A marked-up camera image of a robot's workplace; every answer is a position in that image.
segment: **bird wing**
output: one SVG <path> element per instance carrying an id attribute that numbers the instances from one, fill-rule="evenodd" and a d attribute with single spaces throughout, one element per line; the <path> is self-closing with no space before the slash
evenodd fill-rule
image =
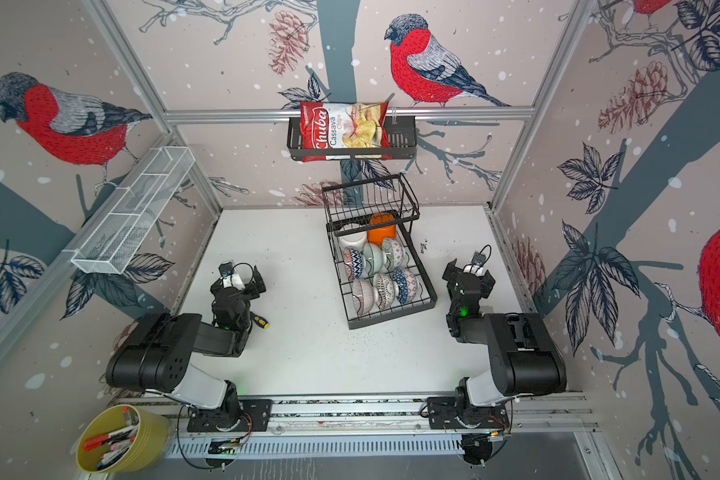
<path id="1" fill-rule="evenodd" d="M 430 34 L 429 43 L 422 53 L 411 54 L 407 58 L 408 64 L 418 74 L 440 84 L 445 83 L 451 75 L 461 67 L 461 60 L 443 47 L 440 42 Z"/>
<path id="2" fill-rule="evenodd" d="M 121 125 L 152 118 L 133 108 L 123 108 L 91 95 L 68 94 L 49 87 L 59 105 L 50 128 L 72 137 L 89 137 Z"/>

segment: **white spot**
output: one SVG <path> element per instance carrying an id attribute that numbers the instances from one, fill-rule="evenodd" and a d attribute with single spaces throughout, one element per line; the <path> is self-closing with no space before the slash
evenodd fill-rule
<path id="1" fill-rule="evenodd" d="M 39 373 L 27 380 L 24 384 L 24 388 L 29 390 L 39 389 L 40 386 L 43 385 L 43 382 L 45 382 L 45 374 Z"/>
<path id="2" fill-rule="evenodd" d="M 675 453 L 674 450 L 670 447 L 664 447 L 664 456 L 666 456 L 669 460 L 672 460 L 673 462 L 679 462 L 680 456 Z"/>
<path id="3" fill-rule="evenodd" d="M 626 12 L 624 12 L 624 16 L 621 17 L 621 24 L 626 25 L 626 23 L 632 19 L 632 15 L 635 13 L 635 8 L 633 5 L 630 5 Z"/>

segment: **white wire basket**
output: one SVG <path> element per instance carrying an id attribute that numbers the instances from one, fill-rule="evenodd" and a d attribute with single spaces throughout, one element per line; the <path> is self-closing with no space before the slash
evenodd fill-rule
<path id="1" fill-rule="evenodd" d="M 122 274 L 195 163 L 187 147 L 153 150 L 144 171 L 125 190 L 72 259 L 86 274 Z"/>

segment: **gray floor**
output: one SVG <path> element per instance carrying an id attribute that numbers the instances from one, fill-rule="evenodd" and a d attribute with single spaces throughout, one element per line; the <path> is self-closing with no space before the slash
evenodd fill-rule
<path id="1" fill-rule="evenodd" d="M 515 434 L 485 468 L 471 468 L 458 456 L 299 458 L 238 461 L 225 472 L 204 473 L 183 460 L 163 460 L 119 480 L 585 480 L 585 466 L 572 433 Z"/>

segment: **bird head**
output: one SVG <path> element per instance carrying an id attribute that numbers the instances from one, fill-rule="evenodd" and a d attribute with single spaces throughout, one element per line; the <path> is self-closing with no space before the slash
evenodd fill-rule
<path id="1" fill-rule="evenodd" d="M 0 120 L 5 122 L 15 118 L 16 121 L 29 121 L 24 108 L 24 94 L 38 84 L 35 77 L 19 72 L 0 77 Z"/>
<path id="2" fill-rule="evenodd" d="M 384 34 L 384 40 L 390 40 L 395 47 L 399 47 L 405 37 L 408 36 L 413 30 L 429 28 L 427 21 L 420 14 L 406 13 L 400 15 L 387 28 L 387 33 Z"/>

